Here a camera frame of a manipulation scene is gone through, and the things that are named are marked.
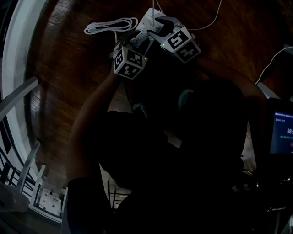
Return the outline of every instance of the power socket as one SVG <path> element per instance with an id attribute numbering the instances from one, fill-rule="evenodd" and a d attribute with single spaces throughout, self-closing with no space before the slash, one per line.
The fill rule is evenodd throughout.
<path id="1" fill-rule="evenodd" d="M 289 45 L 287 44 L 284 44 L 284 48 L 287 48 L 287 47 L 290 47 Z M 290 48 L 290 49 L 285 49 L 285 51 L 291 55 L 293 55 L 293 48 Z"/>

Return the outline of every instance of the floor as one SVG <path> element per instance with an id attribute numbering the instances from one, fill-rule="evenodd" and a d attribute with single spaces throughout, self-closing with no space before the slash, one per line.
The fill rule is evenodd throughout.
<path id="1" fill-rule="evenodd" d="M 223 0 L 216 22 L 193 32 L 203 55 L 257 80 L 284 43 L 292 43 L 290 22 L 283 17 L 283 2 Z M 219 0 L 159 3 L 166 15 L 177 17 L 188 28 L 198 28 L 213 20 Z M 114 34 L 89 36 L 83 32 L 85 27 L 94 21 L 122 17 L 140 20 L 151 6 L 151 0 L 49 0 L 37 25 L 27 65 L 27 75 L 37 76 L 40 84 L 26 99 L 30 138 L 41 141 L 37 162 L 47 165 L 49 189 L 66 186 L 66 144 L 71 127 L 84 101 L 109 72 L 107 59 L 114 48 Z M 264 83 L 281 98 L 292 95 L 293 81 L 288 79 L 287 66 L 292 59 L 288 53 L 280 54 L 264 74 Z M 152 62 L 149 60 L 148 67 L 152 69 L 144 74 L 134 93 L 154 106 L 158 120 L 166 127 L 172 122 L 170 107 L 176 105 L 180 89 L 184 88 L 182 77 L 188 74 L 181 64 L 168 65 L 157 54 Z M 123 86 L 109 109 L 130 112 Z"/>

